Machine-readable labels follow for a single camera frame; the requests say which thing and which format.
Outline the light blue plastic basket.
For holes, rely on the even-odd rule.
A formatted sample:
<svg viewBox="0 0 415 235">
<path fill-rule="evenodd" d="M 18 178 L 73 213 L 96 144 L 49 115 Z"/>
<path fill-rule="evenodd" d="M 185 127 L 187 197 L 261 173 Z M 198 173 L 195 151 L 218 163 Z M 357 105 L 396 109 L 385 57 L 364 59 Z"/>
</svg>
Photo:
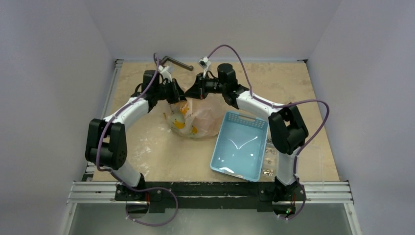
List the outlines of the light blue plastic basket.
<svg viewBox="0 0 415 235">
<path fill-rule="evenodd" d="M 268 136 L 260 118 L 227 111 L 212 154 L 210 168 L 250 182 L 260 179 Z"/>
</svg>

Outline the clear plastic screw box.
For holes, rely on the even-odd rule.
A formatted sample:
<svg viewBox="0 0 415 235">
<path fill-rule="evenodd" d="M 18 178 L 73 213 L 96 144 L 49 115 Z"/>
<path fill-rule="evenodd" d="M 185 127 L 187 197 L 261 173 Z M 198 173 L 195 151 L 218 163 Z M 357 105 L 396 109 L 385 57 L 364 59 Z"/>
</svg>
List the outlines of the clear plastic screw box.
<svg viewBox="0 0 415 235">
<path fill-rule="evenodd" d="M 315 145 L 307 146 L 297 160 L 295 154 L 287 155 L 277 151 L 270 139 L 266 141 L 261 181 L 277 179 L 284 186 L 294 183 L 295 176 L 303 181 L 323 182 L 323 153 Z"/>
</svg>

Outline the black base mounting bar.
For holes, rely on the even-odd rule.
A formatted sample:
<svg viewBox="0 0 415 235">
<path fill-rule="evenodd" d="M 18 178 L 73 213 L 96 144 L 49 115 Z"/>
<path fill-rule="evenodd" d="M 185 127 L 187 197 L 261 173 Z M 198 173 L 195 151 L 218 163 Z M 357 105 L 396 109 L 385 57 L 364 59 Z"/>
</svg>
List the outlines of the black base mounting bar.
<svg viewBox="0 0 415 235">
<path fill-rule="evenodd" d="M 256 210 L 292 215 L 306 200 L 298 183 L 273 182 L 144 182 L 133 191 L 117 184 L 115 200 L 143 202 L 150 213 L 166 209 Z"/>
</svg>

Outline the orange banana print plastic bag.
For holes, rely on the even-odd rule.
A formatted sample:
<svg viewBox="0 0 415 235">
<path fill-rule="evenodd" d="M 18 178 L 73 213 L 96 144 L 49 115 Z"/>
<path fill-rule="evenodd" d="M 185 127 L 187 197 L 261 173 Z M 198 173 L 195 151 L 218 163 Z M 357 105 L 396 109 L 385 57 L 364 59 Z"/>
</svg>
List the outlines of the orange banana print plastic bag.
<svg viewBox="0 0 415 235">
<path fill-rule="evenodd" d="M 167 126 L 176 134 L 204 139 L 218 135 L 225 112 L 221 97 L 213 95 L 203 100 L 187 98 L 167 104 L 163 115 Z"/>
</svg>

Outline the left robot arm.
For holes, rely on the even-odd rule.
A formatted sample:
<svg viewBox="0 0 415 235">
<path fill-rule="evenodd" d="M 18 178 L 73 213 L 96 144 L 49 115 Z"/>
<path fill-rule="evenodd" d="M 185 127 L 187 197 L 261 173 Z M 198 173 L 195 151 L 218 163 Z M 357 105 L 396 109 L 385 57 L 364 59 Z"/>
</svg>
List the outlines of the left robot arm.
<svg viewBox="0 0 415 235">
<path fill-rule="evenodd" d="M 127 187 L 133 200 L 146 194 L 144 176 L 127 161 L 126 132 L 141 117 L 150 113 L 160 101 L 175 104 L 185 100 L 184 92 L 168 68 L 146 70 L 143 82 L 137 86 L 128 101 L 113 114 L 89 123 L 85 158 L 98 171 L 112 174 Z"/>
</svg>

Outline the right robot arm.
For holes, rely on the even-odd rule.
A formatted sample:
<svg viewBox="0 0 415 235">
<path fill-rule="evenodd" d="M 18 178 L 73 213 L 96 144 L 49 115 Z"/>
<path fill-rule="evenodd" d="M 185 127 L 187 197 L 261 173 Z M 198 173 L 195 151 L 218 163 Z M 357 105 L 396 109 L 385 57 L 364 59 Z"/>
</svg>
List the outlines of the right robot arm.
<svg viewBox="0 0 415 235">
<path fill-rule="evenodd" d="M 194 84 L 184 96 L 205 99 L 208 94 L 221 94 L 224 101 L 239 110 L 247 111 L 268 123 L 271 140 L 280 153 L 275 185 L 276 196 L 287 199 L 294 193 L 297 184 L 298 154 L 309 135 L 298 107 L 293 104 L 281 105 L 255 96 L 252 91 L 239 84 L 236 72 L 229 63 L 217 67 L 217 77 L 206 74 L 196 75 Z"/>
</svg>

